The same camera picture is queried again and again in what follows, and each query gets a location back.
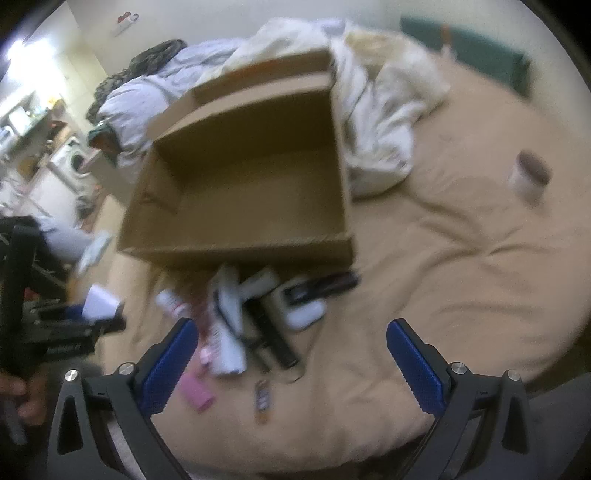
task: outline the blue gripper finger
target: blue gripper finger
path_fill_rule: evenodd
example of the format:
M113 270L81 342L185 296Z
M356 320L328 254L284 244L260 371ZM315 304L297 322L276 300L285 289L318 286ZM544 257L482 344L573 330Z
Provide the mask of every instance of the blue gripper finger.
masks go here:
M421 410L436 417L441 416L446 409L444 386L398 320L388 325L386 342Z
M174 387L197 348L198 340L199 332L195 323L189 319L181 319L162 343L151 347L158 356L154 358L153 366L147 372L140 385L139 395L136 396L138 408L145 417L164 410ZM158 347L163 344L167 345L167 348L162 348L159 351ZM146 352L144 358L149 353L151 353L150 350Z

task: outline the white paper cup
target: white paper cup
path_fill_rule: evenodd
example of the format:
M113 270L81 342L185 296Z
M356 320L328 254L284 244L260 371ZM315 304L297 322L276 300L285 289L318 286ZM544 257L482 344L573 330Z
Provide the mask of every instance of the white paper cup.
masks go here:
M552 170L546 162L535 153L523 150L517 155L508 184L526 202L538 203L551 178Z

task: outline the camouflage blanket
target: camouflage blanket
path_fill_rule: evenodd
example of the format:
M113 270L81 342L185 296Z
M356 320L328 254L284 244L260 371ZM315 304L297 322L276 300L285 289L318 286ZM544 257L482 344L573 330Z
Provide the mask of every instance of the camouflage blanket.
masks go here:
M95 101L86 112L86 119L93 125L98 123L96 114L109 94L124 83L140 75L153 75L184 49L184 40L168 40L143 51L129 62L129 67L103 80L95 90Z

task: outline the light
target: light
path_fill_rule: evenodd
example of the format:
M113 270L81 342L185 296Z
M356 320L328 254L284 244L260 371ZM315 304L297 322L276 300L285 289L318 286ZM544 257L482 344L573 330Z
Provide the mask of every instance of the light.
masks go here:
M27 44L15 42L9 53L9 78L33 88L42 105L60 97L65 79L53 60L55 49L47 39Z
M6 53L6 58L12 60L17 58L25 49L25 43L22 40L17 40L11 45Z

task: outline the screw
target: screw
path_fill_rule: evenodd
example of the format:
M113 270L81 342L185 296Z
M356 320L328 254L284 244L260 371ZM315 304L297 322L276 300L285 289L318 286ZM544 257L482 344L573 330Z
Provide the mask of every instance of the screw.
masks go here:
M518 382L521 380L521 376L517 370L508 370L507 377L513 380L513 382Z
M463 375L468 371L468 369L466 368L466 365L464 365L463 363L453 362L452 371L454 373L457 373L458 375Z
M78 378L78 370L68 370L64 378L67 382L73 382L76 378Z
M135 371L135 365L130 363L123 364L117 369L117 371L120 375L131 375Z

